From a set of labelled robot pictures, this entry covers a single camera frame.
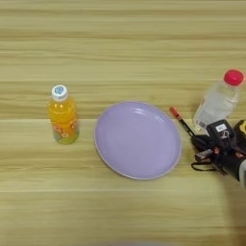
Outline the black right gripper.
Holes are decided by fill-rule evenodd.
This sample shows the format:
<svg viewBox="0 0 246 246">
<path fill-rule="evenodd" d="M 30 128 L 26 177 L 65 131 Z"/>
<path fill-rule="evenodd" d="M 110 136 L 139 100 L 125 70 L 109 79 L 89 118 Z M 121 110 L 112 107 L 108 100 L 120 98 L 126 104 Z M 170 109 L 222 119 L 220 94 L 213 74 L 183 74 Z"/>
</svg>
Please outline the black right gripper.
<svg viewBox="0 0 246 246">
<path fill-rule="evenodd" d="M 211 165 L 210 171 L 219 171 L 231 175 L 240 181 L 239 169 L 246 156 L 235 150 L 230 144 L 214 142 L 208 135 L 194 135 L 191 143 L 198 151 L 195 155 L 194 169 L 199 165 Z"/>
</svg>

